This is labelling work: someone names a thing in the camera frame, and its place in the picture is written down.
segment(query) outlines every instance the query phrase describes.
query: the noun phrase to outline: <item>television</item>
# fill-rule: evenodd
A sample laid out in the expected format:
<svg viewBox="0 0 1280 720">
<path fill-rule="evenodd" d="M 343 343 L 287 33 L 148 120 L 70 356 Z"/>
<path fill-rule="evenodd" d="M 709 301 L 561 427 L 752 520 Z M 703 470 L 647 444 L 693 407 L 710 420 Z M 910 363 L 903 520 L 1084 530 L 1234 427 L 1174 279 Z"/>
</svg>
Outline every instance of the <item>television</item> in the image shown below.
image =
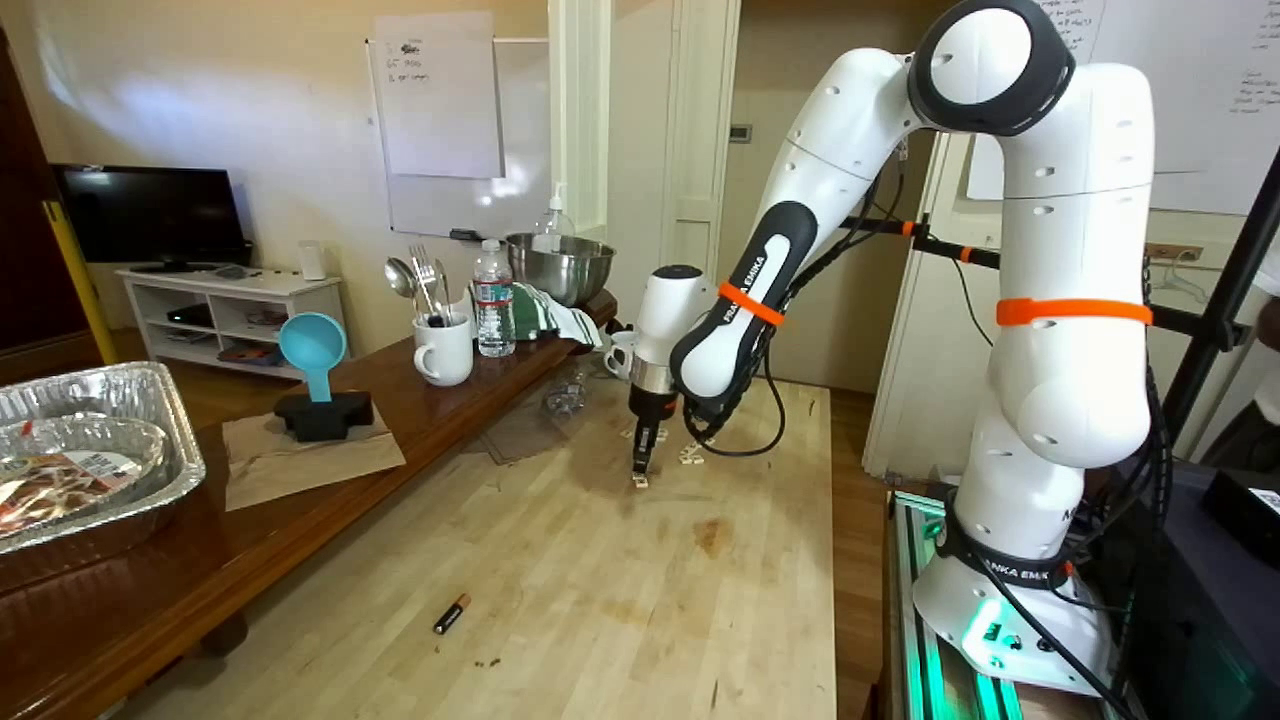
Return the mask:
<svg viewBox="0 0 1280 720">
<path fill-rule="evenodd" d="M 249 265 L 223 167 L 52 164 L 89 265 L 190 271 Z"/>
</svg>

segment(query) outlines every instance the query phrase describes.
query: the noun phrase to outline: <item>white mug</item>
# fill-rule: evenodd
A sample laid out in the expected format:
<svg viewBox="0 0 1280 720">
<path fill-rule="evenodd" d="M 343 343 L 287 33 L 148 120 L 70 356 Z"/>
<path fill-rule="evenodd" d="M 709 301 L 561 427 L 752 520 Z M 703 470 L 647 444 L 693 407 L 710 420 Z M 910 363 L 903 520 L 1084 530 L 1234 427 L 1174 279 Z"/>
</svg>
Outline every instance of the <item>white mug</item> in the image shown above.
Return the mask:
<svg viewBox="0 0 1280 720">
<path fill-rule="evenodd" d="M 473 375 L 475 356 L 473 356 L 473 325 L 467 319 L 440 319 L 440 314 L 420 314 L 410 319 L 410 369 L 435 382 L 435 386 L 455 386 Z"/>
</svg>

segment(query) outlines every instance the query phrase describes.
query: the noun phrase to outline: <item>shelf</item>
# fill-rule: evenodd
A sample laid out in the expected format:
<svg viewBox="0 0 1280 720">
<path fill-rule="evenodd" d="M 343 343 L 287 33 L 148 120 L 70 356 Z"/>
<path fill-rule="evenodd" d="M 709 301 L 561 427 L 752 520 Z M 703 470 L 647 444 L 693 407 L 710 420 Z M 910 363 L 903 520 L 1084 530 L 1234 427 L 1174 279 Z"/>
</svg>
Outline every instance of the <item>shelf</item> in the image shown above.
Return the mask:
<svg viewBox="0 0 1280 720">
<path fill-rule="evenodd" d="M 223 279 L 209 271 L 118 271 L 148 356 L 211 363 L 256 375 L 296 379 L 278 359 L 278 325 L 301 311 L 325 311 L 343 325 L 335 279 L 249 274 Z M 205 325 L 176 325 L 172 311 L 205 311 Z"/>
</svg>

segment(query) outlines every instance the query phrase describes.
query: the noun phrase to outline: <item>clear container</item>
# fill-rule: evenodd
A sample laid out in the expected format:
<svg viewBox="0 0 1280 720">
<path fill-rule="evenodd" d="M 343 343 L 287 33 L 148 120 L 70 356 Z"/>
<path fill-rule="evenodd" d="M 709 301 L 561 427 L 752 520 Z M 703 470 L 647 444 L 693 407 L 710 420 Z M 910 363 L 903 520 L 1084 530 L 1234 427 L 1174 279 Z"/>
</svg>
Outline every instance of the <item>clear container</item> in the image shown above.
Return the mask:
<svg viewBox="0 0 1280 720">
<path fill-rule="evenodd" d="M 573 221 L 565 210 L 565 192 L 556 187 L 544 225 L 530 231 L 530 253 L 556 254 L 565 235 L 573 235 Z"/>
<path fill-rule="evenodd" d="M 473 319 L 479 356 L 511 356 L 515 353 L 515 288 L 508 253 L 499 241 L 482 241 L 473 271 Z"/>
</svg>

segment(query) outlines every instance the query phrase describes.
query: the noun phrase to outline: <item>small object on table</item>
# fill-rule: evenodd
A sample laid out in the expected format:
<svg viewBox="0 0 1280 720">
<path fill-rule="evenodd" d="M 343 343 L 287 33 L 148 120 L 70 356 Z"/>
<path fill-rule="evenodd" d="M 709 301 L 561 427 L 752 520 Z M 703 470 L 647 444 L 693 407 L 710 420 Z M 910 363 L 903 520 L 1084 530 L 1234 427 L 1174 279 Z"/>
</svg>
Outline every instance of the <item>small object on table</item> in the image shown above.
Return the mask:
<svg viewBox="0 0 1280 720">
<path fill-rule="evenodd" d="M 343 439 L 354 425 L 373 425 L 368 391 L 335 391 L 327 404 L 278 395 L 276 415 L 290 439 Z"/>
<path fill-rule="evenodd" d="M 327 371 L 346 356 L 346 333 L 325 311 L 301 311 L 278 327 L 278 353 L 305 375 L 311 404 L 327 404 Z"/>
<path fill-rule="evenodd" d="M 435 636 L 445 636 L 465 613 L 467 613 L 467 593 L 465 597 L 455 597 L 445 613 L 440 613 L 440 619 L 432 623 L 432 630 Z"/>
<path fill-rule="evenodd" d="M 373 425 L 368 391 L 333 395 L 327 371 L 346 356 L 346 333 L 325 311 L 301 311 L 278 327 L 285 359 L 305 375 L 307 395 L 278 395 L 276 415 L 296 439 L 343 439 Z"/>
</svg>

